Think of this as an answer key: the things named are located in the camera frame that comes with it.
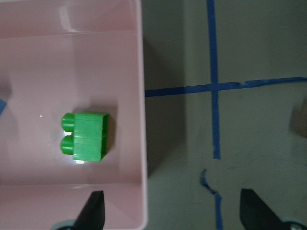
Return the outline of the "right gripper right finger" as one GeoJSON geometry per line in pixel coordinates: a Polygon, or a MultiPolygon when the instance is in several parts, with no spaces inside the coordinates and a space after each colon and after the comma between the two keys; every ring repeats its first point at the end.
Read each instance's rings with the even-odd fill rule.
{"type": "Polygon", "coordinates": [[[246,230],[283,229],[283,222],[252,189],[241,189],[239,217],[246,230]]]}

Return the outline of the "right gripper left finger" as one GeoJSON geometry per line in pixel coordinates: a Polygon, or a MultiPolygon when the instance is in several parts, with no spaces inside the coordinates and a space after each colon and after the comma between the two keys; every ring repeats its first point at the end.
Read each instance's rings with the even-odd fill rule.
{"type": "Polygon", "coordinates": [[[73,230],[102,230],[105,224],[103,191],[94,191],[74,222],[73,230]]]}

